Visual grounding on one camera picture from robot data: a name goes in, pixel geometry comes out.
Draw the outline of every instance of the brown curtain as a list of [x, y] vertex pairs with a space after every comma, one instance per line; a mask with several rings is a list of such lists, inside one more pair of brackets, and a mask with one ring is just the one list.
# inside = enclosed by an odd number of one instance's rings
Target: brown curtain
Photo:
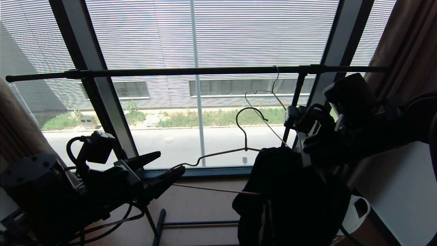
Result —
[[[378, 99], [400, 95], [405, 102], [437, 91], [437, 1], [398, 0], [370, 66], [389, 66], [389, 74], [367, 73], [364, 78]], [[375, 157], [347, 172], [353, 189]]]
[[[0, 154], [7, 163], [40, 153], [56, 155], [62, 167], [64, 161], [52, 149], [35, 121], [19, 103], [7, 83], [0, 78]], [[73, 184], [77, 178], [68, 171]]]

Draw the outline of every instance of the black garment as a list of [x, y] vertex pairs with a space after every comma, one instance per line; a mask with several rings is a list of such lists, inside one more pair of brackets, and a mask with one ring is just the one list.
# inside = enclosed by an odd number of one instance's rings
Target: black garment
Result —
[[232, 203], [241, 246], [329, 245], [350, 200], [346, 185], [303, 168], [289, 148], [263, 149], [243, 191], [261, 195], [238, 194]]

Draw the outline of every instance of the grass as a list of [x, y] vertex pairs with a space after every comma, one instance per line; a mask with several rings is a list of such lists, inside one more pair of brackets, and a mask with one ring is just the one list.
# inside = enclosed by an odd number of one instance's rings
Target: grass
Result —
[[60, 114], [44, 123], [41, 130], [65, 130], [75, 128], [80, 125], [80, 121], [70, 113]]
[[[235, 116], [239, 110], [229, 111], [205, 111], [203, 112], [203, 124], [205, 126], [231, 126], [236, 125]], [[268, 119], [270, 124], [283, 124], [285, 111], [282, 108], [261, 108], [260, 111]], [[238, 116], [240, 125], [261, 125], [264, 124], [254, 110], [247, 109]], [[164, 115], [157, 127], [197, 127], [197, 112], [176, 112]]]
[[129, 125], [141, 123], [146, 119], [146, 114], [141, 111], [133, 111], [125, 114], [126, 121]]

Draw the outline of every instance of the road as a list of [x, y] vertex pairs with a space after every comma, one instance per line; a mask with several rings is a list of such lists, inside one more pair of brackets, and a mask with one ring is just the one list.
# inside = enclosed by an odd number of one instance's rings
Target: road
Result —
[[[284, 127], [272, 127], [275, 132], [282, 136]], [[250, 148], [278, 147], [281, 141], [264, 127], [247, 127], [245, 129]], [[73, 165], [66, 153], [66, 143], [69, 139], [81, 135], [90, 135], [92, 132], [68, 132], [68, 133], [44, 133], [52, 148], [61, 156], [68, 166]], [[139, 154], [152, 151], [161, 151], [161, 157], [145, 166], [147, 169], [169, 168], [174, 165], [187, 162], [195, 164], [200, 153], [199, 129], [167, 129], [167, 130], [134, 130], [132, 131]], [[205, 128], [205, 153], [215, 153], [235, 148], [244, 147], [244, 134], [237, 127]], [[290, 132], [288, 143], [292, 143], [295, 137], [294, 131]], [[79, 153], [82, 143], [73, 143], [73, 154]], [[257, 152], [239, 151], [206, 158], [206, 166], [236, 166], [253, 165]], [[107, 164], [91, 163], [90, 167], [98, 170], [106, 170], [117, 159], [114, 152], [111, 153]]]

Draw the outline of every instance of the black clothes rack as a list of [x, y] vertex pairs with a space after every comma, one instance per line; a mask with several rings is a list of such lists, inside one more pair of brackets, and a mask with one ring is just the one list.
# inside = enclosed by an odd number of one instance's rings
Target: black clothes rack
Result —
[[[204, 74], [281, 74], [281, 73], [298, 73], [296, 82], [296, 90], [293, 95], [292, 106], [297, 106], [299, 94], [301, 92], [305, 77], [308, 74], [323, 74], [327, 72], [375, 72], [385, 73], [388, 67], [367, 67], [367, 66], [326, 66], [326, 65], [308, 65], [308, 66], [294, 66], [294, 67], [206, 67], [206, 68], [171, 68], [171, 69], [128, 69], [128, 70], [84, 70], [72, 69], [60, 73], [47, 74], [32, 74], [32, 75], [18, 75], [6, 76], [6, 81], [28, 81], [40, 79], [53, 78], [69, 78], [69, 79], [83, 79], [95, 77], [128, 77], [128, 76], [167, 76], [167, 75], [204, 75]], [[287, 142], [290, 128], [286, 127], [283, 136], [282, 146]], [[166, 211], [161, 210], [158, 223], [155, 225], [152, 216], [147, 207], [145, 207], [145, 214], [150, 226], [155, 235], [153, 246], [159, 246], [163, 229], [167, 226], [193, 226], [193, 225], [235, 225], [238, 221], [185, 221], [185, 222], [164, 222]]]

